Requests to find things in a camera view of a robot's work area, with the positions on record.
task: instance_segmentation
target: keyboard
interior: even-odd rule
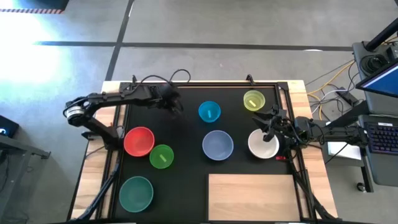
[[[398,126],[368,124],[371,152],[398,155]]]

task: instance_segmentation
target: gray floor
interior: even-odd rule
[[[71,0],[61,15],[0,13],[0,113],[21,125],[18,139],[52,151],[47,161],[32,160],[34,170],[26,173],[8,218],[28,215],[29,223],[66,219],[87,141],[80,136],[83,129],[69,126],[61,111],[66,101],[100,91],[114,50],[31,43],[115,42],[127,2]],[[123,40],[350,46],[371,39],[397,15],[393,0],[136,0]],[[122,47],[112,80],[130,80],[133,74],[169,77],[186,68],[194,80],[241,80],[250,73],[255,79],[307,83],[351,59],[351,52]],[[307,90],[316,90],[333,74]],[[333,82],[348,83],[347,73]],[[364,98],[361,91],[353,94]],[[335,103],[324,111],[330,119],[340,114]],[[327,170],[341,218],[396,223],[398,189],[375,185],[373,194],[363,194],[354,187],[361,181],[359,168]]]

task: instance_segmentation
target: light blue bowl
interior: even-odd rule
[[[215,122],[221,115],[221,108],[214,101],[206,101],[199,106],[199,116],[207,123]]]
[[[210,131],[201,144],[207,157],[215,161],[228,158],[234,151],[234,142],[231,136],[224,131]]]

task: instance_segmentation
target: wooden board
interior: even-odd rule
[[[247,82],[247,81],[212,81],[212,82]],[[305,116],[312,118],[310,103],[308,102],[307,92],[305,90],[305,85],[302,80],[261,80],[257,82],[287,82],[289,84],[290,98],[293,106],[293,111],[295,116]],[[120,81],[109,81],[104,82],[101,91],[118,91]],[[285,108],[285,98],[282,96],[282,104]],[[114,108],[100,109],[96,113],[96,118],[102,123],[109,125],[113,121]],[[124,110],[121,110],[119,117],[119,125],[124,118]],[[101,146],[102,141],[90,142],[88,145],[87,153]],[[79,181],[78,192],[76,194],[75,203],[73,204],[72,218],[76,218],[81,215],[85,208],[91,203],[95,195],[98,193],[101,185],[102,173],[104,169],[106,151],[99,151],[103,153],[96,153],[95,157],[89,157],[83,166],[82,175]],[[333,200],[333,195],[331,193],[330,184],[328,176],[326,173],[326,168],[322,158],[321,150],[315,147],[308,147],[303,150],[303,157],[305,167],[308,170],[308,175],[311,183],[313,193],[320,201],[320,203],[326,208],[326,210],[337,217],[337,211],[335,207],[335,202]],[[109,208],[109,195],[110,190],[107,192],[106,202],[104,203],[103,217],[107,217],[107,212]],[[289,203],[295,203],[296,197],[285,198]],[[308,211],[306,209],[305,197],[303,193],[300,193],[300,201],[303,207],[304,216],[307,217]],[[286,212],[285,210],[274,211],[275,216],[279,217],[274,220],[285,220]]]
[[[209,221],[300,219],[291,175],[209,174],[208,184]]]

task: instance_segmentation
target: chair wheel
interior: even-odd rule
[[[357,184],[356,184],[356,188],[357,188],[360,192],[366,193],[365,185],[364,185],[363,183],[357,183]]]

